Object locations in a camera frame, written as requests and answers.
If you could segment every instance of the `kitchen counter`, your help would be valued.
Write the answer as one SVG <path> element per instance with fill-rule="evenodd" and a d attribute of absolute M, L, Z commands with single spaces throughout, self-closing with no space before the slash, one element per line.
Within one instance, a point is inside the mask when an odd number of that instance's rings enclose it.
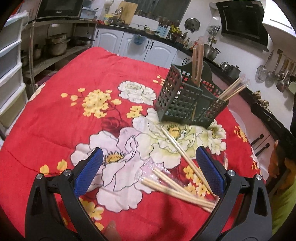
<path fill-rule="evenodd" d="M 98 28 L 104 28 L 104 29 L 111 29 L 111 30 L 118 30 L 118 31 L 124 31 L 130 34 L 139 34 L 142 36 L 145 36 L 149 39 L 155 40 L 155 41 L 159 41 L 161 43 L 164 43 L 166 45 L 169 45 L 187 55 L 189 55 L 190 57 L 192 57 L 192 50 L 186 50 L 184 48 L 180 48 L 178 45 L 176 45 L 175 43 L 161 38 L 157 35 L 151 35 L 151 34 L 147 34 L 145 31 L 143 30 L 138 30 L 135 28 L 129 28 L 129 27 L 119 27 L 119 26 L 113 26 L 113 25 L 98 25 Z M 215 63 L 214 61 L 209 60 L 208 58 L 204 57 L 204 61 L 206 61 L 211 70 L 212 73 L 214 73 L 217 77 L 219 77 L 225 84 L 227 84 L 228 86 L 230 86 L 235 80 L 233 80 L 232 78 L 230 78 L 227 74 L 225 74 L 224 72 L 222 72 L 222 70 L 220 69 L 220 66 Z M 245 88 L 243 91 L 240 92 L 240 96 L 243 98 L 244 101 L 247 102 L 247 104 L 251 107 L 251 105 L 255 102 L 255 99 L 252 96 L 252 91 L 248 88 Z M 264 123 L 264 125 L 267 127 L 267 129 L 269 130 L 269 132 L 271 133 L 271 135 L 273 136 L 274 139 L 278 139 L 279 136 L 281 135 L 280 133 L 275 133 L 272 131 L 271 126 L 274 126 L 274 123 L 272 125 L 270 125 L 270 123 L 266 123 L 262 120 L 262 122 Z"/>

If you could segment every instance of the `microwave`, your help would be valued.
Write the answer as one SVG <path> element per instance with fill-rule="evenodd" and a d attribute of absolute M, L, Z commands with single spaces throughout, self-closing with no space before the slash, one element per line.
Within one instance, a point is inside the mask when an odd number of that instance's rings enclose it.
<path fill-rule="evenodd" d="M 29 21 L 46 18 L 79 19 L 83 0 L 25 0 L 20 12 L 29 13 Z"/>

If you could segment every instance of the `green plastic basket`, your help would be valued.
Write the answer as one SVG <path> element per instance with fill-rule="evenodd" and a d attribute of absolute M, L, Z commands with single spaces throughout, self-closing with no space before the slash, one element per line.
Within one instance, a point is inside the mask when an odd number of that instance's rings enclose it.
<path fill-rule="evenodd" d="M 198 88 L 191 80 L 192 62 L 171 65 L 156 102 L 160 121 L 197 125 L 208 128 L 229 101 L 220 100 L 222 90 L 212 81 L 212 72 L 204 62 L 202 83 Z"/>

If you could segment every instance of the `person's hand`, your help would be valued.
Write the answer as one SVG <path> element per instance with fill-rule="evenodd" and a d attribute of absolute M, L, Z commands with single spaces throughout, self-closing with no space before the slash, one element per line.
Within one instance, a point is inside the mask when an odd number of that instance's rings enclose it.
<path fill-rule="evenodd" d="M 116 230 L 115 221 L 113 220 L 108 224 L 103 234 L 109 241 L 121 241 L 119 233 Z"/>
<path fill-rule="evenodd" d="M 274 149 L 271 153 L 270 164 L 268 166 L 268 173 L 270 176 L 274 178 L 277 178 L 277 176 L 279 175 L 279 159 L 276 154 L 276 148 L 278 146 L 278 143 L 278 141 L 274 143 Z M 280 190 L 285 190 L 292 186 L 296 177 L 296 163 L 293 160 L 285 158 L 285 166 L 287 167 L 287 169 L 290 170 L 290 173 L 288 174 L 285 182 L 279 187 Z"/>

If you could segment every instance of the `red blanket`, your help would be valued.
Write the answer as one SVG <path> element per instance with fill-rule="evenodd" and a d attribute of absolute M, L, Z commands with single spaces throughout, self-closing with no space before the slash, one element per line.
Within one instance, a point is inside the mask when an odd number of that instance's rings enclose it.
<path fill-rule="evenodd" d="M 211 198 L 160 130 L 153 105 L 167 72 L 95 47 L 38 89 L 0 152 L 0 205 L 23 235 L 35 176 L 72 169 L 98 146 L 104 163 L 80 200 L 100 230 L 115 220 L 123 240 L 192 238 L 209 213 L 141 184 L 141 178 L 151 174 L 149 165 L 157 164 L 188 191 Z M 245 177 L 259 173 L 251 146 L 227 108 L 208 129 L 164 126 L 191 158 L 204 145 L 220 161 L 226 154 L 228 169 Z M 67 227 L 73 229 L 59 198 L 58 203 Z"/>

